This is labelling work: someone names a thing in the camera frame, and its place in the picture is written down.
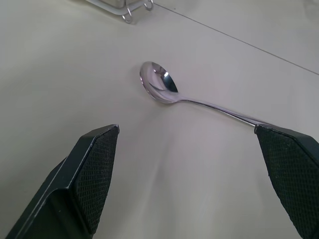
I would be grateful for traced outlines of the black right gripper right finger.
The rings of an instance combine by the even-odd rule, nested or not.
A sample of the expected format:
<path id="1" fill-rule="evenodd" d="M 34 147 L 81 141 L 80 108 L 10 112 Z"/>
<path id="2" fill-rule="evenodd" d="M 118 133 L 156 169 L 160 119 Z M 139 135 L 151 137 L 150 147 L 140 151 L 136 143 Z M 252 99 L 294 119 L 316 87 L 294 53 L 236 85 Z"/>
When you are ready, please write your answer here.
<path id="1" fill-rule="evenodd" d="M 319 143 L 277 126 L 255 126 L 272 186 L 302 239 L 319 239 Z"/>

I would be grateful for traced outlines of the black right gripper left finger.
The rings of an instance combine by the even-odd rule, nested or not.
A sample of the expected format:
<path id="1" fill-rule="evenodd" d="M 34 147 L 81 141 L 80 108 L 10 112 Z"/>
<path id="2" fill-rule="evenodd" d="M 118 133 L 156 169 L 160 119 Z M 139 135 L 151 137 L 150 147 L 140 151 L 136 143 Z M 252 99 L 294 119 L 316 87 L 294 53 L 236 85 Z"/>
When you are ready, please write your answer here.
<path id="1" fill-rule="evenodd" d="M 5 239 L 93 239 L 111 185 L 119 132 L 111 124 L 81 136 Z"/>

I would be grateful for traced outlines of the silver metal spoon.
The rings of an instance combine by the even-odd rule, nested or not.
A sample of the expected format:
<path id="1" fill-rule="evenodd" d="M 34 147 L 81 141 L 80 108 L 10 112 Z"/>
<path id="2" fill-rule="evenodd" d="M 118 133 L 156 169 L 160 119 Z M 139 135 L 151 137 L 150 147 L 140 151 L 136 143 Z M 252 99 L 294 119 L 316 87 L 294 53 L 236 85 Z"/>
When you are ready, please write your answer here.
<path id="1" fill-rule="evenodd" d="M 168 105 L 188 102 L 219 111 L 253 127 L 258 124 L 266 124 L 264 121 L 245 116 L 223 107 L 182 96 L 168 71 L 155 62 L 148 61 L 142 64 L 140 68 L 140 79 L 148 94 L 160 103 Z"/>

